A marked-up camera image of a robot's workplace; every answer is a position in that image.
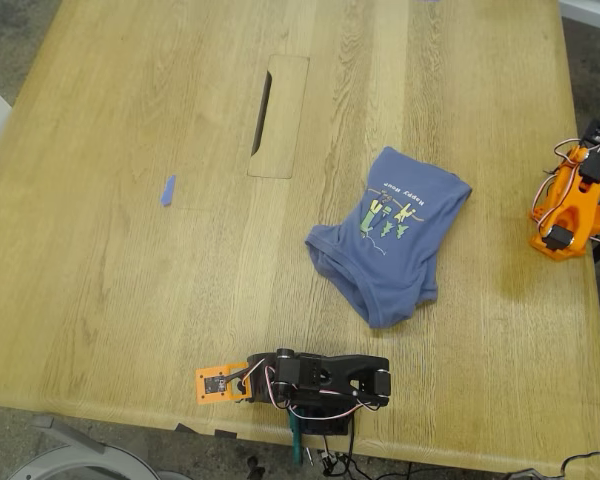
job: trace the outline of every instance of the blue shirt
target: blue shirt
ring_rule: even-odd
[[[342,224],[311,229],[311,260],[369,326],[394,325],[436,299],[435,256],[470,193],[452,173],[385,147]]]

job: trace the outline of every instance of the power cord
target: power cord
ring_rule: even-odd
[[[351,474],[351,470],[350,470],[351,465],[353,465],[353,468],[356,470],[356,472],[358,472],[360,475],[362,475],[366,480],[383,480],[383,479],[389,478],[389,477],[402,477],[406,480],[410,480],[411,475],[416,475],[421,472],[430,472],[430,471],[434,471],[434,470],[449,470],[449,469],[453,468],[453,467],[423,467],[423,468],[413,470],[412,469],[413,463],[409,462],[409,466],[407,468],[406,473],[400,473],[400,472],[385,473],[385,474],[380,475],[379,477],[376,477],[375,479],[373,479],[369,475],[367,475],[365,472],[363,472],[360,469],[360,467],[358,467],[357,462],[353,459],[354,439],[355,439],[355,414],[352,414],[351,415],[351,434],[349,436],[349,451],[346,455],[342,454],[342,453],[336,454],[335,455],[336,463],[333,463],[333,464],[330,461],[328,461],[325,464],[324,459],[323,459],[323,464],[325,464],[325,469],[322,472],[322,474],[325,477],[344,477],[345,475],[348,475],[350,480],[356,480],[353,477],[353,475]],[[324,437],[324,446],[325,446],[325,453],[327,454],[326,458],[330,459],[331,456],[329,454],[329,447],[327,446],[326,437]],[[507,474],[505,474],[504,477],[502,477],[502,480],[510,480],[510,479],[512,480],[512,479],[516,479],[516,478],[535,478],[538,480],[550,480],[550,479],[551,480],[565,480],[566,470],[567,470],[567,466],[569,465],[569,463],[571,463],[573,460],[590,458],[590,457],[594,457],[596,455],[600,455],[600,450],[595,450],[593,452],[572,455],[570,457],[567,457],[562,462],[562,465],[560,465],[560,475],[558,475],[558,476],[548,477],[546,475],[542,475],[540,472],[538,472],[534,468],[528,468],[525,470],[519,470],[517,472],[507,473]],[[342,463],[344,465],[344,470],[342,470],[342,472],[339,472],[339,473],[333,473],[333,469],[335,468],[337,463]]]

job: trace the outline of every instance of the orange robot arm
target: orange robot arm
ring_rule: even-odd
[[[592,125],[580,145],[559,154],[564,161],[548,179],[555,181],[531,211],[537,224],[531,245],[555,260],[584,255],[589,237],[600,234],[600,122]],[[596,139],[597,145],[587,146]]]

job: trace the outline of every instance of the wood grain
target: wood grain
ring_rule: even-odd
[[[252,177],[291,178],[308,68],[306,57],[272,55],[269,59],[270,84],[258,116],[262,126],[256,129],[261,141],[247,171]]]
[[[310,59],[288,180],[247,175],[271,55]],[[197,406],[194,369],[382,355],[393,395],[356,452],[555,475],[600,449],[591,259],[527,244],[574,133],[555,2],[65,0],[0,141],[0,405],[290,443],[270,406]],[[437,302],[371,331],[303,241],[384,145],[473,194]]]

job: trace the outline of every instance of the gray floor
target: gray floor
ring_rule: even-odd
[[[59,0],[0,0],[0,93],[11,104],[16,101],[58,4]],[[600,30],[571,21],[565,21],[564,27],[576,118],[581,131],[591,118],[600,118]],[[600,295],[600,263],[596,268]],[[54,445],[42,434],[28,428],[30,418],[28,412],[0,408],[0,479],[8,478],[24,461]],[[267,469],[265,478],[324,478],[317,465],[294,468],[288,447],[80,419],[66,421],[99,441],[145,456],[155,468],[178,471],[194,480],[244,479],[248,474],[246,460],[251,455],[256,455]],[[355,458],[372,477],[406,471],[406,464],[402,462]],[[418,480],[500,477],[457,469],[414,475]]]

